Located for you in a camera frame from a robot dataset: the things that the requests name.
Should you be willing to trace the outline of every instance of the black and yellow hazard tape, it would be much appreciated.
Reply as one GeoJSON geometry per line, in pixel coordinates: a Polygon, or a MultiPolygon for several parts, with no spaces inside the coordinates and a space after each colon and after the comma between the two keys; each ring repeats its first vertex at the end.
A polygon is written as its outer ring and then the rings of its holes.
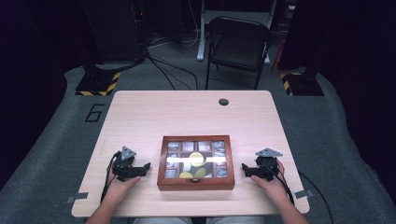
{"type": "Polygon", "coordinates": [[[116,88],[117,81],[119,80],[120,73],[114,75],[111,80],[110,85],[105,91],[76,91],[76,95],[86,95],[86,96],[94,96],[94,95],[110,95],[111,92],[116,88]]]}
{"type": "Polygon", "coordinates": [[[288,80],[286,79],[286,74],[292,74],[292,75],[300,75],[301,73],[281,73],[280,77],[282,78],[283,82],[283,87],[285,88],[286,94],[287,95],[293,95],[293,92],[291,91],[290,84],[288,80]]]}

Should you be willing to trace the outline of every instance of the person's right hand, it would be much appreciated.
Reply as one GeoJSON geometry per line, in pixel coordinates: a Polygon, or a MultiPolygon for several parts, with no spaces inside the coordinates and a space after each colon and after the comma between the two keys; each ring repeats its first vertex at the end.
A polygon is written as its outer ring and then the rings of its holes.
{"type": "MultiPolygon", "coordinates": [[[[277,176],[284,181],[282,174],[285,174],[285,167],[283,167],[283,164],[279,160],[276,160],[276,162],[279,168],[277,176]]],[[[265,179],[261,179],[258,176],[253,175],[251,179],[264,189],[265,194],[275,205],[289,200],[285,187],[276,177],[271,181],[266,181],[265,179]]]]}

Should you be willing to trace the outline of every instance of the chair seat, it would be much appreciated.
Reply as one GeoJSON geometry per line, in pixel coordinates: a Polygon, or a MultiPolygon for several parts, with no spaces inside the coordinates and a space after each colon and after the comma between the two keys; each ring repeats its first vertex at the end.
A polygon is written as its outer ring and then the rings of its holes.
{"type": "Polygon", "coordinates": [[[265,43],[262,41],[222,36],[211,62],[254,72],[262,68],[264,49],[265,43]]]}

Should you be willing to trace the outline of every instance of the light wood surface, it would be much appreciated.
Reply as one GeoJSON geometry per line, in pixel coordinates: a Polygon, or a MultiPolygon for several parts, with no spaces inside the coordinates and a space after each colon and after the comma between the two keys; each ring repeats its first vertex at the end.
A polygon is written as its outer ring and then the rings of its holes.
{"type": "MultiPolygon", "coordinates": [[[[262,189],[245,177],[241,163],[255,166],[256,152],[281,152],[291,191],[303,189],[290,147],[269,91],[118,91],[76,200],[75,217],[89,217],[99,205],[111,157],[122,146],[137,153],[133,166],[151,162],[148,174],[134,186],[116,217],[223,217],[277,214],[262,189]],[[229,100],[226,106],[219,99],[229,100]],[[164,136],[230,135],[233,190],[159,191],[157,175],[164,136]]],[[[306,198],[295,200],[307,213],[306,198]]]]}

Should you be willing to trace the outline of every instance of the person's leg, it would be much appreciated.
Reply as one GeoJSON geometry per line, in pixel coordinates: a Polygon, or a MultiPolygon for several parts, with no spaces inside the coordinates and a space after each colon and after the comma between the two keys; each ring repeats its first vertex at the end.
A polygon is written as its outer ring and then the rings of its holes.
{"type": "Polygon", "coordinates": [[[263,224],[265,217],[208,217],[206,224],[263,224]]]}
{"type": "Polygon", "coordinates": [[[189,217],[137,217],[133,224],[192,224],[189,217]]]}

